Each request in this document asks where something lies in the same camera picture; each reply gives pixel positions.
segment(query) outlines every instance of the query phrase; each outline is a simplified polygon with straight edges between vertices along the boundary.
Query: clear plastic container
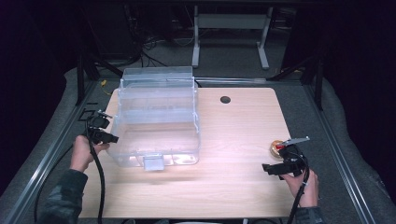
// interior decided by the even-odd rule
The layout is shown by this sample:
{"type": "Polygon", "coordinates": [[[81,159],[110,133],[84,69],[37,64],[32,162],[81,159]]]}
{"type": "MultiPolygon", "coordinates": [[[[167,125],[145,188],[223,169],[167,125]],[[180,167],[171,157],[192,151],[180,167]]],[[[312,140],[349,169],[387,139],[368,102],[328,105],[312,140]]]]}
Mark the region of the clear plastic container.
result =
{"type": "Polygon", "coordinates": [[[195,164],[201,144],[191,67],[127,68],[107,153],[122,167],[195,164]]]}

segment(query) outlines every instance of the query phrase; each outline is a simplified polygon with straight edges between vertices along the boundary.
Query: wooden table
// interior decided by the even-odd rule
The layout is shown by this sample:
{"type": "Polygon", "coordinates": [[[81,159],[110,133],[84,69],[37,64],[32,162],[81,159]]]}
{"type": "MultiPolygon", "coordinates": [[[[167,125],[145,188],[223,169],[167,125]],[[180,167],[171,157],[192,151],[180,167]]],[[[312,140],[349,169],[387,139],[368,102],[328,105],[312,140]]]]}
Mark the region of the wooden table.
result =
{"type": "MultiPolygon", "coordinates": [[[[160,172],[121,168],[107,153],[99,159],[106,178],[103,217],[245,218],[287,217],[289,188],[268,175],[262,163],[280,163],[270,153],[276,140],[290,138],[274,90],[198,89],[202,147],[194,165],[166,166],[160,172]],[[223,104],[221,96],[231,102],[223,104]]],[[[117,92],[107,114],[117,113],[117,92]]],[[[80,217],[97,217],[100,180],[92,163],[80,217]]]]}

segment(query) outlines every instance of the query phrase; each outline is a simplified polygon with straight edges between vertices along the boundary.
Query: sleeve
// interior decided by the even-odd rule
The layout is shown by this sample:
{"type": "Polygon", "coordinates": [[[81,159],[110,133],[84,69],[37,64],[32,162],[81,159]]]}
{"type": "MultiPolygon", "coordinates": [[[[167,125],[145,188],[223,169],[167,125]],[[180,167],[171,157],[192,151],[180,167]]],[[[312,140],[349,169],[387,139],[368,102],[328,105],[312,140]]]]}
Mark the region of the sleeve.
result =
{"type": "Polygon", "coordinates": [[[300,207],[297,208],[296,224],[325,224],[320,207],[300,207]]]}
{"type": "Polygon", "coordinates": [[[37,223],[77,223],[87,180],[82,172],[67,170],[46,200],[37,223]]]}

